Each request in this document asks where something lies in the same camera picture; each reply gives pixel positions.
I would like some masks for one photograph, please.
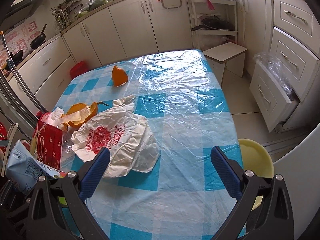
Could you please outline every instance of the yellow plastic basin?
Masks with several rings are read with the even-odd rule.
[[[272,179],[275,175],[269,153],[259,143],[249,139],[239,139],[244,170],[251,170],[259,177]],[[261,205],[262,196],[258,196],[252,210]]]

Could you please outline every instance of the plastic table cover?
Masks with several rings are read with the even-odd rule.
[[[129,82],[114,87],[115,64],[75,78],[56,106],[66,112],[135,95],[135,111],[147,117],[161,155],[150,173],[102,179],[86,204],[111,240],[209,240],[231,212],[231,198],[210,160],[220,146],[242,166],[236,129],[221,87],[199,50],[143,56],[119,62]],[[108,107],[99,106],[99,111]],[[72,170],[82,161],[76,156]]]

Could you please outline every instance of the red bucket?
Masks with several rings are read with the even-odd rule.
[[[81,61],[70,70],[70,76],[72,79],[74,79],[77,76],[80,76],[88,71],[89,68],[87,63],[85,61]]]

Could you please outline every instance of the white paper bag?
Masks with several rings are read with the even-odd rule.
[[[110,150],[110,163],[103,177],[126,176],[131,169],[152,171],[159,150],[147,119],[133,114],[130,96],[113,101],[113,107],[83,124],[72,135],[72,150],[84,162],[94,159],[102,147]]]

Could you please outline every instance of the silver bolt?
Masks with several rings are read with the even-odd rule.
[[[75,171],[70,171],[69,173],[68,173],[68,177],[69,178],[73,178],[73,177],[75,177],[77,175],[77,173],[75,172]]]
[[[39,177],[39,181],[44,181],[44,180],[45,180],[45,176],[42,175]]]
[[[282,177],[282,175],[277,174],[277,175],[276,175],[276,179],[277,179],[277,180],[283,180],[283,177]]]
[[[253,171],[250,171],[250,170],[245,171],[245,174],[248,177],[253,177],[253,175],[254,175]]]

